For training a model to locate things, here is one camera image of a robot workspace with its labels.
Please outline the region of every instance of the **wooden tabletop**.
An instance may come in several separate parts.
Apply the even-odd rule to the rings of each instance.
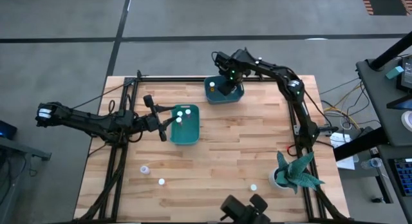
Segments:
[[[300,76],[307,92],[321,107],[315,77]],[[105,91],[124,83],[124,77],[109,77]],[[286,100],[275,82],[245,82],[245,95],[237,103],[210,105],[205,97],[202,82],[140,82],[135,111],[139,115],[149,112],[143,96],[153,96],[155,104],[195,104],[200,109],[200,140],[196,145],[177,146],[161,142],[158,132],[144,133],[138,143],[130,143],[126,170],[120,197],[118,221],[218,221],[224,213],[220,205],[229,195],[245,205],[254,194],[250,185],[268,203],[265,214],[271,221],[307,221],[303,192],[292,189],[273,189],[268,174],[277,167],[277,151],[286,160],[294,158],[286,153],[293,143],[290,117]],[[122,88],[105,95],[99,114],[108,113],[110,100],[120,103]],[[306,105],[311,118],[323,125],[323,117],[309,101]],[[160,115],[161,120],[170,112]],[[90,151],[102,146],[102,140],[93,140]],[[322,188],[331,202],[344,215],[348,208],[341,179],[331,147],[314,145],[319,177],[325,182]],[[105,147],[87,161],[75,218],[82,216],[103,189],[110,149]],[[151,174],[140,173],[147,165]],[[158,184],[159,178],[165,185]],[[108,210],[114,189],[109,198]],[[317,205],[312,192],[315,216]]]

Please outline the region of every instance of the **gray floor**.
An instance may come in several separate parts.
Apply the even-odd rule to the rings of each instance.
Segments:
[[[114,37],[123,3],[0,0],[0,38]],[[410,17],[369,16],[362,0],[132,0],[124,36],[407,33],[410,27]],[[298,74],[315,75],[322,92],[357,77],[357,61],[376,57],[396,41],[123,43],[114,75],[135,75],[137,69],[150,75],[213,75],[217,71],[211,51],[232,53],[247,47],[253,55],[287,65]],[[90,139],[66,127],[36,127],[35,111],[40,102],[58,100],[74,106],[101,93],[112,47],[111,43],[0,44],[0,120],[19,128],[19,142],[53,153],[50,162],[33,162],[39,173],[27,176],[13,223],[72,218]],[[322,99],[337,102],[354,85]],[[348,99],[346,107],[357,95]],[[357,107],[365,104],[362,98]],[[90,112],[97,108],[97,102],[82,107]],[[354,118],[364,122],[376,116],[370,106]],[[380,196],[373,178],[342,184],[351,217],[406,222],[398,203],[369,202]]]

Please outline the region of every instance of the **green plant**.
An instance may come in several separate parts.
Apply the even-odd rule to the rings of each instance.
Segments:
[[[277,162],[279,163],[279,169],[276,171],[276,183],[283,187],[292,188],[295,194],[297,193],[297,186],[313,188],[316,191],[316,185],[323,184],[324,182],[303,172],[313,158],[314,152],[311,152],[288,163],[283,154],[278,151]]]

